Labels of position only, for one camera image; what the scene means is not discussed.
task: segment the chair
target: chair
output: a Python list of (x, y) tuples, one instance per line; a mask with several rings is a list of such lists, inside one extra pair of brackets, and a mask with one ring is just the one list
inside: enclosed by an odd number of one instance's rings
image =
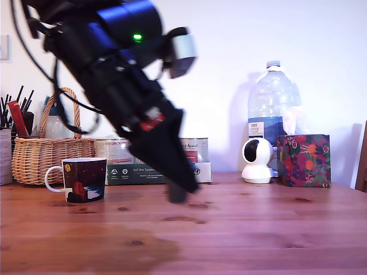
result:
[(362, 143), (360, 165), (358, 166), (356, 189), (367, 193), (367, 122)]

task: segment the mug handle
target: mug handle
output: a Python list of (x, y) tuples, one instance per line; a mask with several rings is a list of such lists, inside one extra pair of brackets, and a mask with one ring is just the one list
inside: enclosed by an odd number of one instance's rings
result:
[(51, 167), (49, 170), (47, 170), (46, 175), (45, 175), (45, 184), (46, 184), (46, 187), (47, 187), (47, 189), (48, 189), (48, 190), (50, 190), (50, 191), (52, 191), (52, 192), (56, 192), (56, 193), (63, 193), (63, 192), (65, 192), (65, 188), (63, 188), (63, 189), (55, 189), (55, 188), (52, 188), (52, 187), (48, 184), (48, 180), (47, 180), (48, 175), (49, 175), (49, 174), (50, 174), (50, 172), (51, 172), (52, 170), (54, 170), (54, 169), (59, 169), (59, 170), (62, 172), (62, 174), (64, 174), (64, 172), (63, 172), (63, 168), (62, 168), (61, 166), (53, 166), (53, 167)]

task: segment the green box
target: green box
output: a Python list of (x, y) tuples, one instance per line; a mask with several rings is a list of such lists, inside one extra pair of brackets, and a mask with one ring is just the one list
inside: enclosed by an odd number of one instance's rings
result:
[(106, 185), (163, 184), (165, 177), (146, 164), (109, 164)]

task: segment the black cable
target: black cable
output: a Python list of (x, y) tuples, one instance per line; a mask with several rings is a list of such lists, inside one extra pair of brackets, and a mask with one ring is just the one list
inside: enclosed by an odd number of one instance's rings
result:
[(84, 131), (82, 129), (79, 129), (76, 126), (72, 126), (72, 125), (69, 124), (68, 118), (65, 114), (64, 106), (63, 106), (63, 104), (61, 102), (61, 99), (60, 99), (60, 94), (63, 90), (61, 90), (60, 87), (58, 86), (57, 70), (58, 70), (58, 59), (55, 58), (55, 66), (54, 66), (54, 71), (53, 71), (53, 79), (54, 79), (53, 87), (54, 87), (54, 94), (55, 94), (55, 99), (56, 99), (56, 108), (58, 109), (58, 115), (61, 117), (61, 120), (63, 121), (65, 126), (70, 131), (72, 131), (74, 133), (79, 133), (81, 135), (85, 135), (85, 134), (94, 132), (97, 129), (98, 124), (99, 124), (99, 115), (98, 114), (97, 114), (94, 126), (88, 132)]
[(159, 72), (159, 75), (157, 76), (157, 78), (155, 80), (157, 81), (157, 80), (161, 79), (161, 77), (163, 76), (163, 73), (165, 72), (165, 69), (169, 69), (171, 67), (172, 67), (172, 62), (163, 61), (162, 69)]
[[(18, 27), (18, 21), (17, 21), (17, 17), (16, 17), (16, 12), (15, 12), (15, 4), (14, 4), (14, 0), (10, 0), (10, 6), (11, 6), (11, 14), (13, 17), (13, 24), (14, 24), (14, 28), (15, 28), (15, 32), (17, 33), (17, 36), (23, 46), (23, 48), (25, 49), (27, 55), (29, 56), (29, 58), (33, 61), (33, 63), (36, 65), (36, 67), (43, 73), (43, 75), (51, 82), (54, 84), (54, 79), (51, 78), (44, 70), (43, 68), (38, 64), (38, 62), (36, 61), (36, 59), (33, 57), (33, 55), (31, 54), (30, 50), (28, 49), (27, 45), (24, 42), (24, 39), (19, 31), (19, 27)], [(101, 110), (95, 109), (93, 107), (87, 106), (81, 102), (79, 102), (78, 100), (74, 99), (73, 97), (71, 97), (68, 93), (66, 93), (65, 91), (61, 90), (61, 92), (66, 95), (66, 97), (68, 97), (70, 100), (72, 100), (73, 102), (75, 102), (76, 104), (82, 106), (85, 109), (88, 109), (90, 111), (102, 114)]]
[(47, 77), (49, 79), (49, 81), (53, 82), (53, 79), (51, 77), (48, 76), (48, 74), (42, 69), (42, 67), (37, 63), (37, 61), (33, 58), (32, 54), (30, 53), (27, 45), (25, 44), (21, 33), (19, 31), (19, 27), (18, 27), (18, 21), (15, 15), (15, 5), (14, 5), (14, 0), (10, 0), (10, 5), (11, 5), (11, 14), (13, 16), (13, 23), (14, 23), (14, 28), (15, 28), (15, 32), (17, 33), (17, 36), (19, 38), (19, 40), (21, 41), (21, 44), (23, 46), (23, 48), (25, 49), (25, 51), (27, 52), (28, 56), (30, 57), (30, 59), (33, 61), (33, 63), (39, 68), (39, 70), (44, 74), (45, 77)]

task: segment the green led light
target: green led light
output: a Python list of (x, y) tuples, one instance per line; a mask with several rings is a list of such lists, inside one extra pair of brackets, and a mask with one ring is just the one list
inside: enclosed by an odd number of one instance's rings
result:
[(135, 42), (141, 42), (143, 37), (142, 37), (141, 34), (136, 33), (136, 34), (134, 34), (133, 38), (134, 38)]

